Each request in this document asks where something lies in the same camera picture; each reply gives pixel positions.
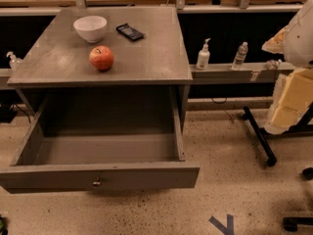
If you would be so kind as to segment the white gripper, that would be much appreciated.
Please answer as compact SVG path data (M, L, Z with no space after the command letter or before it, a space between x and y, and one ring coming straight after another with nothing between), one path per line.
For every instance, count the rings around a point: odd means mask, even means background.
M261 47L272 54L284 53L286 28L280 29ZM296 69L289 75L280 74L276 80L273 103L264 124L270 134L282 134L296 125L313 102L313 70Z

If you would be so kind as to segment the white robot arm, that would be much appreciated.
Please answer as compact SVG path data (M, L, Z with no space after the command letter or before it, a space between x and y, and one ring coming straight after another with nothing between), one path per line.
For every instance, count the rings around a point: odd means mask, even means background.
M279 75L264 125L268 133L282 134L299 123L313 103L313 0L307 0L262 50L283 54L285 61L295 66L289 75Z

